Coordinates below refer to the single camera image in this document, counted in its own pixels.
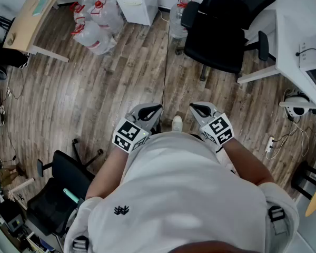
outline white t-shirt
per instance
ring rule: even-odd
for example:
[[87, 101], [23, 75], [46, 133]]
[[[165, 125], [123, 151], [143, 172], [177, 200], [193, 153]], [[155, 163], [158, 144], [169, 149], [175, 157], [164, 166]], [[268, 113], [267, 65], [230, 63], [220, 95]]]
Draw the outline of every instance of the white t-shirt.
[[158, 134], [129, 155], [112, 194], [81, 205], [65, 252], [79, 235], [98, 253], [163, 253], [208, 240], [264, 252], [269, 200], [285, 206], [296, 231], [295, 204], [279, 186], [239, 178], [191, 135]]

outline black chair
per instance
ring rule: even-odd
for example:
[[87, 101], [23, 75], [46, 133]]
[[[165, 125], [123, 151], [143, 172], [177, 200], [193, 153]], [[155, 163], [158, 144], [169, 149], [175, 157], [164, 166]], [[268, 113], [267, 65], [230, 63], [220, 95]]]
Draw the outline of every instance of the black chair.
[[295, 170], [294, 175], [291, 179], [290, 186], [296, 189], [299, 193], [311, 200], [312, 196], [306, 192], [302, 187], [301, 183], [306, 180], [316, 186], [316, 180], [309, 176], [309, 172], [316, 174], [316, 169], [308, 165], [307, 161], [303, 161]]
[[77, 161], [61, 151], [55, 151], [53, 162], [43, 166], [42, 161], [37, 161], [39, 176], [43, 177], [43, 171], [52, 167], [52, 178], [46, 186], [27, 203], [27, 218], [46, 236], [54, 234], [59, 241], [66, 231], [66, 225], [77, 203], [69, 198], [63, 189], [68, 189], [74, 196], [84, 200], [88, 187], [94, 175], [87, 171], [86, 167], [96, 160], [103, 151], [86, 165], [81, 164], [75, 144], [72, 142]]
[[192, 59], [204, 64], [200, 80], [205, 80], [206, 67], [238, 74], [242, 68], [243, 53], [259, 50], [259, 59], [269, 56], [267, 36], [259, 31], [259, 41], [245, 46], [244, 30], [248, 30], [261, 11], [276, 0], [203, 0], [189, 2], [181, 25], [188, 31], [184, 48]]

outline stool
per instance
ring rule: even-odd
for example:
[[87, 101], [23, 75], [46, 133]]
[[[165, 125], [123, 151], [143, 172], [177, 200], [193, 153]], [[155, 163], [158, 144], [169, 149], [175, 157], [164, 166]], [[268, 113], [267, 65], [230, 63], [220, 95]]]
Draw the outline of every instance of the stool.
[[316, 186], [316, 180], [308, 176], [308, 171], [316, 174], [316, 169], [308, 165], [308, 162], [303, 161], [298, 168], [295, 170], [293, 178], [291, 179], [291, 187], [296, 189], [299, 193], [311, 200], [312, 196], [300, 187], [301, 182], [305, 179], [308, 182]]

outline laminate flooring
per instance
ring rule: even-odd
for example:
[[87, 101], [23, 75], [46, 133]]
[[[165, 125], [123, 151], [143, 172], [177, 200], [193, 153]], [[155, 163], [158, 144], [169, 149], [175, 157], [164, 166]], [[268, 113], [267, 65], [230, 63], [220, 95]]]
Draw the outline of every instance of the laminate flooring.
[[[96, 155], [98, 149], [104, 150], [104, 155], [89, 167], [97, 173], [112, 148], [113, 129], [120, 118], [137, 104], [162, 102], [168, 33], [159, 13], [151, 27], [126, 23], [115, 37], [117, 46], [105, 55], [94, 55], [74, 41], [70, 34], [73, 30], [69, 8], [52, 9], [36, 45], [69, 57], [69, 63], [42, 54], [32, 55], [29, 67], [23, 70], [10, 67], [7, 80], [0, 81], [4, 99], [7, 87], [16, 98], [21, 94], [18, 99], [11, 96], [3, 103], [6, 115], [5, 125], [0, 127], [0, 158], [8, 161], [17, 155], [15, 162], [4, 162], [4, 165], [21, 162], [29, 177], [35, 178], [33, 184], [18, 192], [24, 203], [51, 177], [51, 169], [45, 171], [44, 178], [38, 177], [37, 159], [44, 164], [51, 162], [56, 150], [73, 156], [71, 142], [77, 138], [83, 162]], [[295, 128], [279, 107], [284, 91], [294, 88], [293, 84], [277, 75], [239, 85], [236, 75], [210, 68], [206, 81], [201, 82], [202, 65], [184, 54], [175, 55], [175, 48], [182, 44], [181, 40], [169, 39], [163, 131], [168, 131], [173, 117], [180, 115], [184, 120], [183, 131], [198, 133], [199, 126], [189, 104], [212, 102], [227, 114], [236, 138], [267, 166], [276, 182], [295, 197], [290, 178], [303, 160], [302, 134], [297, 131], [290, 137], [274, 159], [266, 159], [265, 154], [269, 136], [279, 139]], [[244, 55], [242, 74], [273, 64], [271, 59], [260, 61], [256, 51], [248, 51]], [[307, 130], [310, 149], [304, 158], [313, 165], [316, 115], [308, 113], [298, 125]], [[223, 150], [218, 158], [223, 164], [229, 163]], [[23, 181], [24, 178], [18, 177], [8, 188]]]

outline buckle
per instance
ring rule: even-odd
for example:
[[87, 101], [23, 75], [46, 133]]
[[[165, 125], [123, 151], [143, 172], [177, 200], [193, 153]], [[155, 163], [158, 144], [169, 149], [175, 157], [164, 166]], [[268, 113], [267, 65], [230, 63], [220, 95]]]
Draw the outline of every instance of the buckle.
[[284, 210], [280, 206], [272, 206], [268, 210], [268, 215], [270, 217], [271, 222], [275, 222], [275, 221], [278, 221], [278, 220], [285, 218]]

